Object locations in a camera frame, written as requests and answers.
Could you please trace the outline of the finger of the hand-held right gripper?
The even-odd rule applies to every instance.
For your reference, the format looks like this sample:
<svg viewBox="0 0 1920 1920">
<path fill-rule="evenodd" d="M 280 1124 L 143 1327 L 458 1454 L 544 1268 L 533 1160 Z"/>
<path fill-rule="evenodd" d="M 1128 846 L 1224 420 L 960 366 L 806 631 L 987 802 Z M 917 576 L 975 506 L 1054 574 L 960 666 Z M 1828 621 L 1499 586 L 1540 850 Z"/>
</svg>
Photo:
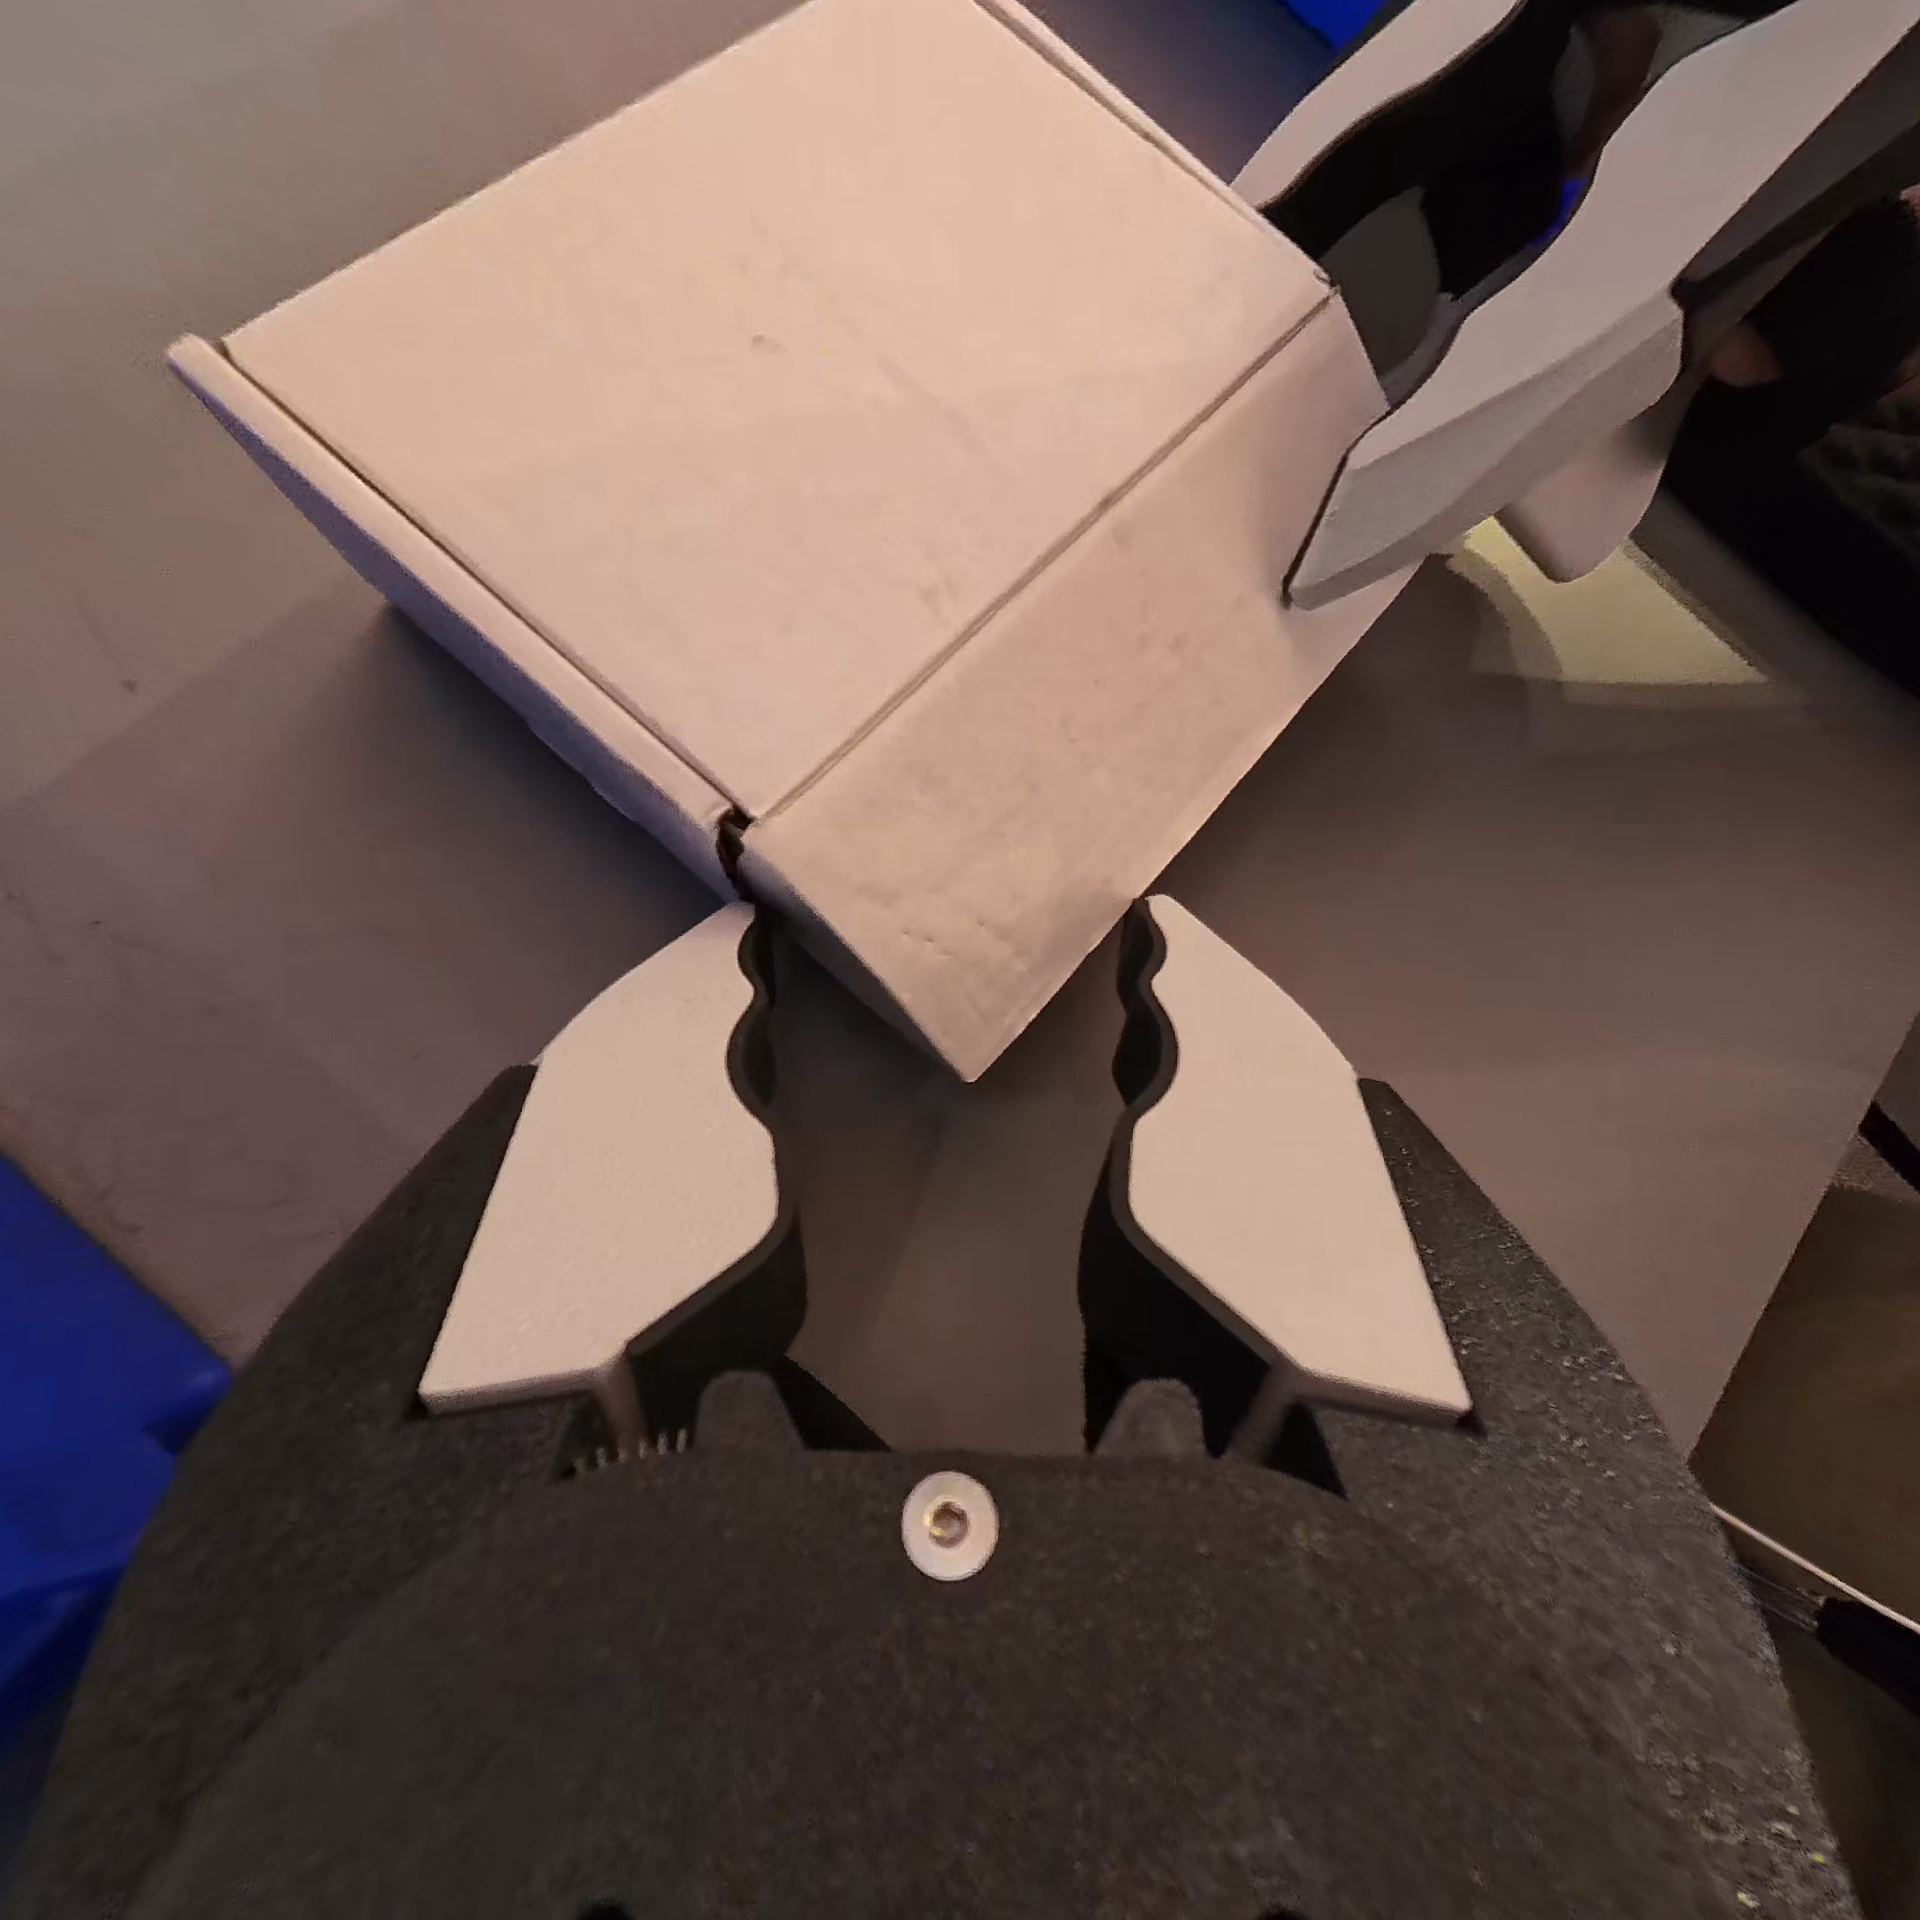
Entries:
<svg viewBox="0 0 1920 1920">
<path fill-rule="evenodd" d="M 1636 531 L 1706 360 L 1915 165 L 1915 2 L 1802 2 L 1682 55 L 1563 228 L 1347 454 L 1287 578 L 1322 607 L 1499 518 L 1571 583 Z"/>
<path fill-rule="evenodd" d="M 1395 4 L 1291 107 L 1237 179 L 1333 288 L 1341 251 L 1412 200 L 1443 296 L 1527 270 L 1565 219 L 1571 133 L 1556 85 L 1611 4 Z"/>
</svg>

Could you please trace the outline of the blue plastic bin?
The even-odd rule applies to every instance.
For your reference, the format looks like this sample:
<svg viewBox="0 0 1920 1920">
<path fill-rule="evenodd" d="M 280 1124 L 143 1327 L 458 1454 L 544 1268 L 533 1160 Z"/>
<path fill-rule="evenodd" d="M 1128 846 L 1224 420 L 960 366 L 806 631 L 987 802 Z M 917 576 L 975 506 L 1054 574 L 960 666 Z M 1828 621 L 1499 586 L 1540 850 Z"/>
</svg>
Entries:
<svg viewBox="0 0 1920 1920">
<path fill-rule="evenodd" d="M 63 1712 L 226 1362 L 2 1164 L 2 1884 Z"/>
</svg>

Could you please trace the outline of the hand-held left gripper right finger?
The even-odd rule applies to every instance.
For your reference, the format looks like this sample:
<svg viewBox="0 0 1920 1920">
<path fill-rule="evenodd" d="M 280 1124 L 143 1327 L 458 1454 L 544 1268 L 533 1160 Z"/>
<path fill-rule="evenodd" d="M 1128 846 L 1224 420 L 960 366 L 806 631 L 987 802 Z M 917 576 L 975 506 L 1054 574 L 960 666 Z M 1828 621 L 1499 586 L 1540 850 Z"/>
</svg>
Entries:
<svg viewBox="0 0 1920 1920">
<path fill-rule="evenodd" d="M 1295 1407 L 1458 1426 L 1472 1389 L 1348 1059 L 1171 896 L 1120 939 L 1096 1176 L 1096 1378 L 1174 1381 L 1212 1454 Z"/>
</svg>

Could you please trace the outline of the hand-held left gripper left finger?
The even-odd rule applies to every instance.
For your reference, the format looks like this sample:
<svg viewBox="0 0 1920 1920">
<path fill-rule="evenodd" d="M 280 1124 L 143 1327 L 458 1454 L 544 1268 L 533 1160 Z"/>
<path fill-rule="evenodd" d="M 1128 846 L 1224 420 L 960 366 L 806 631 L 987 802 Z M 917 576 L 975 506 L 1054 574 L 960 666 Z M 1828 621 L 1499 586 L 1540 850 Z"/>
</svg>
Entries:
<svg viewBox="0 0 1920 1920">
<path fill-rule="evenodd" d="M 534 1060 L 431 1352 L 424 1411 L 588 1397 L 688 1434 L 706 1386 L 806 1315 L 772 1131 L 772 941 L 728 903 L 598 991 Z"/>
</svg>

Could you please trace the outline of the white cardboard box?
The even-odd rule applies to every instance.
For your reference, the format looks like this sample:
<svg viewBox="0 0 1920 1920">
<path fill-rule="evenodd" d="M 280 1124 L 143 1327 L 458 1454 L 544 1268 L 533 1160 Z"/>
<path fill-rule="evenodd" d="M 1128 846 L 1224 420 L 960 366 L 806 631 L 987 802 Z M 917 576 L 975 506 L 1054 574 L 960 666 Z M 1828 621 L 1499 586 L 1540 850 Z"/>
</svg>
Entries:
<svg viewBox="0 0 1920 1920">
<path fill-rule="evenodd" d="M 799 4 L 180 381 L 611 804 L 975 1082 L 1411 567 L 1325 277 L 1021 4 Z"/>
</svg>

